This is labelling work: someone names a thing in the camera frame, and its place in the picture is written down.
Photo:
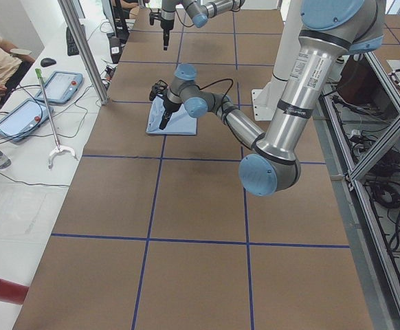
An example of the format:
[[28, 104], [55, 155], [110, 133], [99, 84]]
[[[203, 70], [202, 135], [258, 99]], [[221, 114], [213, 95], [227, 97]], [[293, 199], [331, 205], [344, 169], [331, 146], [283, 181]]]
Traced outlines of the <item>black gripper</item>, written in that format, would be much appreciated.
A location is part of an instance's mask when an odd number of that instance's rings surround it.
[[180, 103], [173, 102], [169, 98], [164, 98], [163, 106], [164, 106], [164, 114], [159, 124], [160, 130], [164, 130], [170, 120], [171, 115], [175, 112], [178, 112], [178, 110], [180, 109]]
[[174, 20], [162, 19], [161, 28], [163, 30], [163, 49], [167, 50], [170, 44], [170, 31], [174, 28]]

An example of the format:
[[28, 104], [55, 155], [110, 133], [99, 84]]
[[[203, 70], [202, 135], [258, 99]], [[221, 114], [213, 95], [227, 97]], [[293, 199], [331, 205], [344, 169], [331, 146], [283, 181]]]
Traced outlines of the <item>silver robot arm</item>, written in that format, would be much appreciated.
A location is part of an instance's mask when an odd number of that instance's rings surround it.
[[201, 90], [196, 69], [180, 64], [164, 89], [164, 129], [172, 114], [185, 109], [192, 118], [215, 114], [250, 154], [238, 174], [246, 191], [271, 195], [292, 187], [300, 177], [296, 145], [312, 115], [335, 60], [380, 47], [384, 33], [385, 1], [292, 1], [280, 42], [279, 63], [284, 80], [272, 79], [257, 93], [255, 105], [271, 114], [264, 131], [226, 94]]
[[209, 1], [202, 5], [195, 0], [163, 0], [159, 13], [160, 27], [163, 30], [163, 50], [167, 50], [170, 40], [170, 31], [174, 28], [176, 7], [181, 4], [191, 18], [194, 26], [203, 27], [209, 19], [228, 11], [240, 10], [245, 0]]

